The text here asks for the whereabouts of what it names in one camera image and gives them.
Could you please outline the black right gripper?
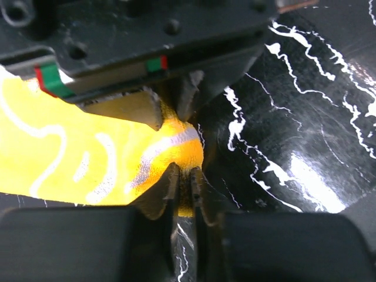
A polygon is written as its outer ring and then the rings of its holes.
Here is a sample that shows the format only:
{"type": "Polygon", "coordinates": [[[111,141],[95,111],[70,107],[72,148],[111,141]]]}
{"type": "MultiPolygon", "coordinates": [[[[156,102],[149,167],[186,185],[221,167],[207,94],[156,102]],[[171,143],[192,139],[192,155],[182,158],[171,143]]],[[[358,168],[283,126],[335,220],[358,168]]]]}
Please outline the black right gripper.
{"type": "Polygon", "coordinates": [[[246,66],[277,15],[274,1],[2,1],[1,65],[86,113],[158,131],[151,88],[105,95],[179,76],[175,109],[189,120],[204,72],[246,66]]]}

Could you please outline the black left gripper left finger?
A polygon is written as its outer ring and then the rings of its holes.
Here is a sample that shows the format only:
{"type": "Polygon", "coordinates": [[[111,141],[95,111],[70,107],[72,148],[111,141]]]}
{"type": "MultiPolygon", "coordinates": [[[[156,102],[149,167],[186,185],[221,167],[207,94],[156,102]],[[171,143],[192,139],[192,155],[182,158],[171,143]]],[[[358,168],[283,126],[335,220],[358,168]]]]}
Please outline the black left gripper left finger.
{"type": "Polygon", "coordinates": [[[2,281],[169,281],[180,169],[126,206],[12,209],[1,214],[2,281]]]}

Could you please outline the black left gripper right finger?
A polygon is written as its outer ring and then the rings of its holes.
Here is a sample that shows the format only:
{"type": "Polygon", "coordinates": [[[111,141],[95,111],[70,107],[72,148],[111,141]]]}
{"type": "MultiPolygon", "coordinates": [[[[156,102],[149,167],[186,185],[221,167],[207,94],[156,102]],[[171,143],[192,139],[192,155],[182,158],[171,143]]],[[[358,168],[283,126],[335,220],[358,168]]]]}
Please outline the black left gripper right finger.
{"type": "Polygon", "coordinates": [[[374,281],[365,238],[331,213],[238,209],[190,172],[197,281],[374,281]]]}

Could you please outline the orange and grey towel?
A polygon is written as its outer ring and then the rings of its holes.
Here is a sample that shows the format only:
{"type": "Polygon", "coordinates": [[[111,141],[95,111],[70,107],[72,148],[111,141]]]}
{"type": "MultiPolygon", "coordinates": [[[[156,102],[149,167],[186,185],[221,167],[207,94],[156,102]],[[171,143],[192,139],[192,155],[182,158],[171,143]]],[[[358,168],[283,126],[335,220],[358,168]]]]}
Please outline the orange and grey towel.
{"type": "Polygon", "coordinates": [[[159,130],[91,115],[1,70],[1,192],[83,205],[129,204],[170,163],[203,163],[193,125],[168,107],[159,130]]]}

